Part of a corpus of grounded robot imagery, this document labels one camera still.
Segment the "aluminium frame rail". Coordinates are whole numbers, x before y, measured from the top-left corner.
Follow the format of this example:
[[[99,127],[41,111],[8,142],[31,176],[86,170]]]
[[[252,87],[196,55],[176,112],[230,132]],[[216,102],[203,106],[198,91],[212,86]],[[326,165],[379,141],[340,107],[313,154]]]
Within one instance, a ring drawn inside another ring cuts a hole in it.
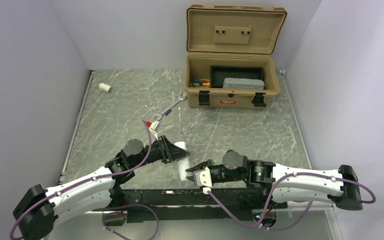
[[[249,219],[252,210],[263,209],[268,191],[245,188],[213,189],[212,193],[232,213]],[[48,201],[54,214],[62,220],[64,216],[72,218],[88,211],[119,210],[132,205],[139,211],[139,204],[150,207],[165,220],[181,219],[220,219],[227,217],[220,205],[209,195],[198,189],[140,189],[125,190],[114,188],[90,194],[79,200],[73,193],[58,196]]]

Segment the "white remote control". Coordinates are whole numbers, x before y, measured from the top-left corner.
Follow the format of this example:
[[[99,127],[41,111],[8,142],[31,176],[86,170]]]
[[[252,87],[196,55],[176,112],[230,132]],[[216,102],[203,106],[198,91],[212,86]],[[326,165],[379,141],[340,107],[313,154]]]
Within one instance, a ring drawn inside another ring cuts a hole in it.
[[[186,142],[185,141],[178,141],[174,143],[177,147],[186,150]],[[189,157],[186,156],[179,161],[177,161],[177,166],[178,166],[178,172],[179,172],[179,178],[182,182],[186,182],[187,176],[189,175],[188,172],[186,172],[186,169],[190,168],[190,162],[189,162]]]

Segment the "colourful tools in toolbox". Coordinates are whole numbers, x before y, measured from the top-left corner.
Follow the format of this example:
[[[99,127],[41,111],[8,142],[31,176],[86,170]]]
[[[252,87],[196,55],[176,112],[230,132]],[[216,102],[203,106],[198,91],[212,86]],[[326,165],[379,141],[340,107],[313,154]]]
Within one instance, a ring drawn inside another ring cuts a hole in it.
[[[192,87],[210,87],[211,83],[206,79],[194,78],[190,80]]]

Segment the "silver open-end wrench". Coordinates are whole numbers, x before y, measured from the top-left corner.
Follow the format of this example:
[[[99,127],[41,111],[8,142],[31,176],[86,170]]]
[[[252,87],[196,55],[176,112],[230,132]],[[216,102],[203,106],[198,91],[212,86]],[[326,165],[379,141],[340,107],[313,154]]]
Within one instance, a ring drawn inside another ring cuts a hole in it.
[[[185,92],[182,92],[172,103],[170,103],[166,108],[154,114],[153,119],[156,121],[160,121],[169,112],[173,107],[175,107],[178,103],[185,101],[188,98]]]

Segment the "black tray in toolbox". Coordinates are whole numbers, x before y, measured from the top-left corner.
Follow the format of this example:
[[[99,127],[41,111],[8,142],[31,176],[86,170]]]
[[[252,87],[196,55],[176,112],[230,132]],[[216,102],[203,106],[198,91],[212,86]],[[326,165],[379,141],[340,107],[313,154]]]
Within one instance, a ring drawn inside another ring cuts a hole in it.
[[[264,69],[262,67],[211,65],[209,71],[211,88],[222,88],[225,78],[257,79],[263,82],[265,81]]]

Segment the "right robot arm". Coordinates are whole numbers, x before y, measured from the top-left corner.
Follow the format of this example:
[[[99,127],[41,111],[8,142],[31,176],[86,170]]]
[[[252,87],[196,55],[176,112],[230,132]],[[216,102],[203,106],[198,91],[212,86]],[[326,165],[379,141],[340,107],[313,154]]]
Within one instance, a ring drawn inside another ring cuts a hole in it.
[[[252,160],[228,150],[222,163],[212,160],[185,169],[186,178],[208,194],[216,183],[244,182],[260,189],[256,203],[267,208],[273,202],[325,202],[348,211],[363,209],[358,176],[350,165],[333,170],[302,169],[270,161]]]

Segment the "grey plastic case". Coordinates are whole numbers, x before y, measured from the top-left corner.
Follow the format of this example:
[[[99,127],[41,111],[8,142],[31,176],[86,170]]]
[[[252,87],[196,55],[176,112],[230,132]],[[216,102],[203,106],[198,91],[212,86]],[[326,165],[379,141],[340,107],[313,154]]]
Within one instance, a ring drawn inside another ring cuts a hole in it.
[[[261,79],[227,77],[223,81],[225,89],[263,90],[265,83]]]

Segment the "white plastic tube piece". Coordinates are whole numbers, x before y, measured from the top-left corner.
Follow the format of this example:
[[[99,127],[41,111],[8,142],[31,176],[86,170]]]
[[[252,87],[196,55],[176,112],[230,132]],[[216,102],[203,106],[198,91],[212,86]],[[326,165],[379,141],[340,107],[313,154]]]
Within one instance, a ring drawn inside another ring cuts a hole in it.
[[[99,89],[103,92],[109,93],[111,91],[111,86],[106,83],[100,83],[98,85]]]

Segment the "tan plastic toolbox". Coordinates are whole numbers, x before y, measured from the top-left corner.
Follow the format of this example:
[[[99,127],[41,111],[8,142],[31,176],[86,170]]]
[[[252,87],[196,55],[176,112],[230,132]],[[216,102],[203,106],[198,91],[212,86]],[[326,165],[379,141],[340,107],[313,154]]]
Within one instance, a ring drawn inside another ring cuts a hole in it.
[[[288,12],[283,7],[193,4],[186,11],[184,90],[191,108],[264,109],[279,94],[271,55]],[[210,82],[210,66],[262,67],[264,89],[192,87]]]

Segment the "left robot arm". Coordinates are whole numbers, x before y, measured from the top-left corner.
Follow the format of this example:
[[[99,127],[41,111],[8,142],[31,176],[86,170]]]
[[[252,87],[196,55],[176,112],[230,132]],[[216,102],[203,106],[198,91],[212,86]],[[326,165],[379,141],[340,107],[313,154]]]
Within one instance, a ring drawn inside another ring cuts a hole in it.
[[[21,240],[40,240],[76,215],[106,207],[117,210],[124,203],[121,185],[134,177],[135,169],[189,156],[184,146],[171,143],[165,135],[151,145],[131,139],[113,159],[88,175],[54,187],[30,187],[12,212],[14,228],[19,229]]]

